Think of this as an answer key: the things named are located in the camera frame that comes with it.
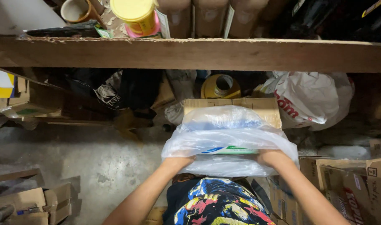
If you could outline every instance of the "colorful print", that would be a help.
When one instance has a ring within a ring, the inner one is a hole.
[[[275,225],[251,192],[228,179],[203,178],[188,198],[175,225]]]

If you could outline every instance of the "wooden shelf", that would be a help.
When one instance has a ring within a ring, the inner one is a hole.
[[[0,66],[381,72],[381,43],[0,37]]]

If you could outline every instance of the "yellow container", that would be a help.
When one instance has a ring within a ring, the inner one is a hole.
[[[156,27],[153,0],[110,0],[110,7],[133,33],[142,36],[153,33]]]

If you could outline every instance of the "person's arm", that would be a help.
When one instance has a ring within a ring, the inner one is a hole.
[[[103,222],[103,225],[141,225],[168,182],[194,158],[167,158]]]
[[[273,167],[315,225],[350,225],[281,150],[261,150],[257,161]]]

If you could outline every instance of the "person's hand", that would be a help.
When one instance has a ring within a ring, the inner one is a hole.
[[[178,157],[178,158],[166,158],[162,166],[168,166],[174,170],[182,170],[184,167],[187,167],[188,165],[192,164],[194,162],[194,159],[196,156],[190,156],[190,157]]]
[[[279,149],[260,149],[257,162],[273,168],[286,163],[293,164],[291,158]]]

